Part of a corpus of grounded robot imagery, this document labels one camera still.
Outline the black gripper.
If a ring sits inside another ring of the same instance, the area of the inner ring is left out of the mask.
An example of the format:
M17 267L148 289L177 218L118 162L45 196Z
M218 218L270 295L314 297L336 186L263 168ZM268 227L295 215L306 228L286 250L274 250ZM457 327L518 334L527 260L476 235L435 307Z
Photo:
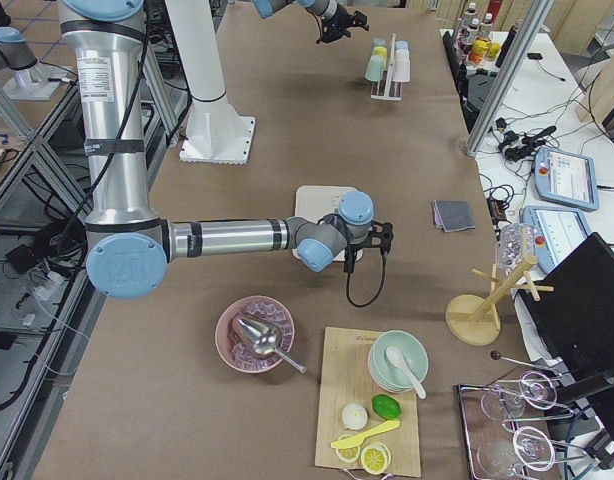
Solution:
M332 16L322 19L322 41L334 42L343 37L350 38L350 28L368 31L370 26L367 16L358 10L350 14L345 8L338 8Z
M344 272L354 272L357 253L363 249L378 248L382 260L385 261L390 253L393 238L393 224L378 221L371 222L368 233L362 240L353 240L349 236L344 250Z

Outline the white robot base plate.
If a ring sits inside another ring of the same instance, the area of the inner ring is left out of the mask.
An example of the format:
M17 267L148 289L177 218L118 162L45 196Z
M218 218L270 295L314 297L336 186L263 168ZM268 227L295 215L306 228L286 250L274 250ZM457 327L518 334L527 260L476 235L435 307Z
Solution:
M186 125L180 160L244 165L249 160L255 126L254 117L192 112Z

